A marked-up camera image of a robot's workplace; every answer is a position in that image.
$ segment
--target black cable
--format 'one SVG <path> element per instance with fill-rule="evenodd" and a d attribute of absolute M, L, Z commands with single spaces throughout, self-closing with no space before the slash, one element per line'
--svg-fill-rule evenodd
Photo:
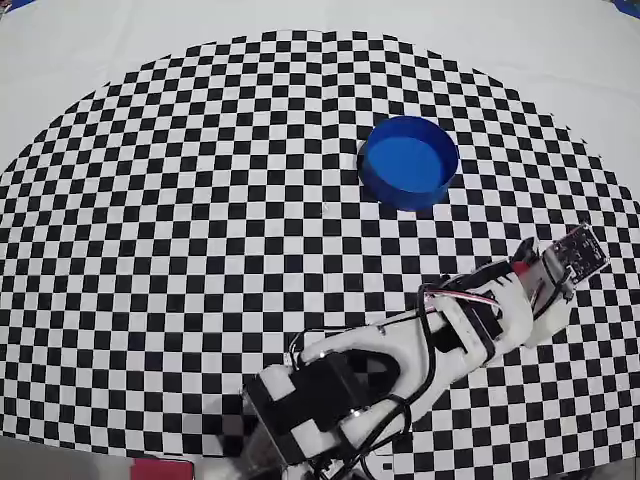
<path fill-rule="evenodd" d="M 304 336 L 309 332 L 331 332 L 331 331 L 342 331 L 345 332 L 347 330 L 351 330 L 353 327 L 338 327 L 338 326 L 327 326 L 327 327 L 311 327 L 305 328 L 302 332 L 299 332 L 297 336 L 291 341 L 289 344 L 288 354 L 289 359 L 291 360 L 291 365 L 294 370 L 298 370 L 298 365 L 293 358 L 295 344 L 297 344 L 300 340 L 304 339 Z"/>
<path fill-rule="evenodd" d="M 425 338 L 425 341 L 426 341 L 426 344 L 427 344 L 427 354 L 428 354 L 428 359 L 429 359 L 428 360 L 429 361 L 429 369 L 427 371 L 427 376 L 425 378 L 425 381 L 422 382 L 422 384 L 418 387 L 418 389 L 415 392 L 413 392 L 406 399 L 406 404 L 407 405 L 411 405 L 412 403 L 414 403 L 418 398 L 420 398 L 424 394 L 424 392 L 426 392 L 429 389 L 429 387 L 433 383 L 433 379 L 434 379 L 435 373 L 436 373 L 436 369 L 435 369 L 435 366 L 436 366 L 435 365 L 436 364 L 435 346 L 431 342 L 431 329 L 429 327 L 429 322 L 427 320 L 427 314 L 425 312 L 425 305 L 424 305 L 424 293 L 426 292 L 426 290 L 427 290 L 427 284 L 420 285 L 420 288 L 418 288 L 418 301 L 417 301 L 417 303 L 418 303 L 418 313 L 419 313 L 419 316 L 420 316 L 420 323 L 422 325 L 422 333 L 424 335 L 424 338 Z M 331 480 L 341 480 L 341 479 L 343 479 L 353 469 L 353 467 L 356 465 L 356 463 L 358 463 L 360 461 L 360 458 L 368 455 L 374 449 L 380 448 L 381 446 L 386 445 L 387 443 L 389 443 L 390 439 L 392 439 L 393 436 L 390 436 L 389 438 L 383 440 L 382 442 L 379 442 L 378 444 L 374 445 L 374 442 L 384 432 L 385 428 L 387 428 L 387 426 L 400 413 L 402 413 L 403 408 L 404 407 L 399 404 L 393 410 L 391 410 L 391 412 L 389 412 L 378 423 L 378 425 L 375 426 L 375 428 L 371 431 L 371 433 L 369 433 L 367 438 L 365 438 L 365 440 L 362 442 L 360 447 L 356 450 L 355 455 L 350 460 L 345 461 L 344 465 L 340 468 L 340 470 L 338 470 L 336 472 L 336 474 L 331 477 Z"/>
<path fill-rule="evenodd" d="M 396 323 L 408 322 L 409 320 L 415 320 L 418 318 L 418 315 L 411 315 L 410 317 L 398 318 L 397 320 L 391 320 L 388 323 L 383 323 L 381 325 L 376 325 L 378 328 L 385 328 L 391 325 L 395 325 Z"/>
<path fill-rule="evenodd" d="M 373 473 L 371 473 L 371 470 L 369 470 L 369 465 L 367 465 L 366 456 L 360 459 L 360 468 L 362 468 L 362 473 L 364 473 L 364 476 L 367 477 L 369 480 L 377 480 L 376 477 L 373 476 Z"/>
<path fill-rule="evenodd" d="M 567 279 L 569 278 L 569 275 L 571 275 L 571 270 L 567 268 L 567 269 L 565 269 L 564 274 L 562 275 L 562 278 L 560 279 L 560 281 L 555 284 L 555 286 L 553 288 L 553 292 L 551 292 L 551 295 L 549 296 L 547 301 L 544 302 L 544 304 L 538 309 L 538 311 L 533 314 L 533 319 L 534 320 L 537 320 L 542 315 L 544 315 L 544 313 L 547 310 L 549 310 L 549 307 L 551 307 L 551 305 L 553 305 L 553 302 L 555 302 L 556 299 L 558 298 L 558 295 L 560 295 L 560 292 L 562 291 L 562 286 L 564 285 L 564 282 L 566 282 Z"/>

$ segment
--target blue bowl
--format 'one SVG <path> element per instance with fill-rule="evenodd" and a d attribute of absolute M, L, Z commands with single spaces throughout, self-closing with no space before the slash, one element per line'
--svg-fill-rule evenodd
<path fill-rule="evenodd" d="M 451 137 L 420 117 L 393 117 L 373 129 L 359 167 L 362 183 L 382 203 L 423 210 L 439 202 L 458 169 Z"/>

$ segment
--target robotic arm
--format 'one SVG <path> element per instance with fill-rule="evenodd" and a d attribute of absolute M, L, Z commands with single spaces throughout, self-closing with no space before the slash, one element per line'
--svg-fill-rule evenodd
<path fill-rule="evenodd" d="M 295 358 L 302 332 L 292 365 L 266 368 L 245 396 L 283 467 L 340 480 L 453 382 L 566 327 L 575 287 L 606 264 L 586 225 L 542 254 L 535 239 L 524 240 L 510 261 L 421 286 L 415 310 L 328 337 Z M 342 467 L 327 477 L 335 460 Z"/>

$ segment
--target black and white checkered pattern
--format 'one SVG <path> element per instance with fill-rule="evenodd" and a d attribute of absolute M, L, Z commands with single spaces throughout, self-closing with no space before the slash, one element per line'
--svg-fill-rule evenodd
<path fill-rule="evenodd" d="M 358 148 L 400 114 L 459 145 L 430 211 L 379 205 L 358 181 Z M 1 430 L 236 454 L 252 426 L 243 379 L 282 362 L 296 332 L 403 311 L 436 274 L 589 221 L 611 265 L 571 326 L 457 382 L 394 445 L 394 472 L 521 479 L 632 456 L 638 211 L 552 116 L 395 38 L 192 47 L 73 105 L 0 177 Z"/>

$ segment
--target wire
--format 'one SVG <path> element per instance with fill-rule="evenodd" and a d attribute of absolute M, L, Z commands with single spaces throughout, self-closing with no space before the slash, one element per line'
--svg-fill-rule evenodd
<path fill-rule="evenodd" d="M 391 394 L 385 397 L 385 399 L 393 400 L 394 402 L 398 403 L 398 405 L 402 406 L 403 408 L 402 414 L 404 415 L 404 429 L 401 432 L 398 432 L 397 434 L 390 436 L 388 439 L 383 440 L 382 442 L 379 442 L 379 444 L 374 445 L 373 447 L 371 447 L 371 450 L 369 451 L 369 453 L 367 453 L 366 455 L 360 458 L 360 466 L 362 467 L 362 472 L 365 474 L 365 476 L 369 480 L 377 480 L 377 479 L 376 477 L 373 476 L 373 474 L 371 473 L 371 470 L 369 470 L 369 466 L 367 465 L 367 457 L 373 451 L 378 450 L 379 448 L 383 447 L 384 445 L 393 441 L 394 439 L 409 433 L 409 430 L 411 429 L 411 424 L 413 423 L 411 419 L 411 405 L 409 405 L 404 398 L 398 395 Z"/>
<path fill-rule="evenodd" d="M 467 300 L 468 302 L 484 303 L 485 305 L 500 308 L 500 304 L 492 298 L 487 298 L 482 295 L 475 295 L 473 293 L 458 292 L 455 290 L 429 290 L 428 294 L 435 297 L 459 298 L 461 300 Z"/>
<path fill-rule="evenodd" d="M 536 313 L 533 314 L 533 319 L 534 320 L 537 320 L 542 315 L 544 315 L 544 313 L 547 310 L 549 310 L 549 307 L 551 307 L 551 305 L 553 305 L 553 302 L 555 302 L 556 299 L 558 298 L 558 295 L 560 295 L 560 291 L 562 290 L 562 286 L 564 285 L 564 282 L 566 282 L 567 279 L 569 278 L 569 275 L 571 275 L 571 269 L 566 268 L 565 271 L 564 271 L 564 274 L 562 275 L 562 278 L 560 279 L 560 281 L 555 284 L 553 292 L 551 292 L 551 295 L 549 296 L 547 301 L 544 302 L 544 304 L 540 307 L 540 309 Z"/>
<path fill-rule="evenodd" d="M 300 338 L 304 338 L 305 334 L 307 334 L 309 332 L 333 332 L 333 331 L 345 332 L 345 331 L 351 330 L 351 329 L 352 329 L 352 327 L 327 326 L 327 327 L 305 328 L 301 332 L 298 332 L 296 334 L 296 336 L 293 337 L 293 340 L 291 340 L 291 343 L 289 344 L 289 351 L 288 351 L 289 359 L 291 360 L 291 365 L 293 366 L 293 369 L 294 370 L 298 370 L 298 365 L 295 362 L 295 359 L 293 358 L 293 354 L 295 353 L 295 346 L 298 343 L 298 340 L 300 340 Z"/>
<path fill-rule="evenodd" d="M 429 327 L 429 322 L 427 320 L 427 309 L 425 308 L 425 292 L 428 290 L 427 284 L 420 285 L 418 288 L 418 313 L 420 315 L 420 323 L 422 325 L 422 333 L 425 338 L 425 342 L 427 345 L 427 355 L 428 355 L 428 370 L 427 376 L 422 382 L 422 384 L 418 387 L 418 389 L 413 392 L 407 399 L 406 404 L 411 405 L 418 398 L 420 398 L 424 392 L 426 392 L 431 384 L 433 383 L 433 379 L 436 373 L 436 351 L 433 342 L 431 342 L 431 328 Z M 393 410 L 391 410 L 379 423 L 376 425 L 373 430 L 369 433 L 367 438 L 362 442 L 360 447 L 356 450 L 355 455 L 350 459 L 344 462 L 344 465 L 338 470 L 332 477 L 331 480 L 341 480 L 346 477 L 346 475 L 353 469 L 353 467 L 360 461 L 361 458 L 368 455 L 373 450 L 380 448 L 383 445 L 389 443 L 393 436 L 379 442 L 374 445 L 376 439 L 384 432 L 385 428 L 400 414 L 402 413 L 403 407 L 401 405 L 396 406 Z"/>
<path fill-rule="evenodd" d="M 362 468 L 362 473 L 364 473 L 364 476 L 369 480 L 377 480 L 376 477 L 373 476 L 373 473 L 371 473 L 371 470 L 369 470 L 369 466 L 367 465 L 367 457 L 368 455 L 360 459 L 360 468 Z"/>

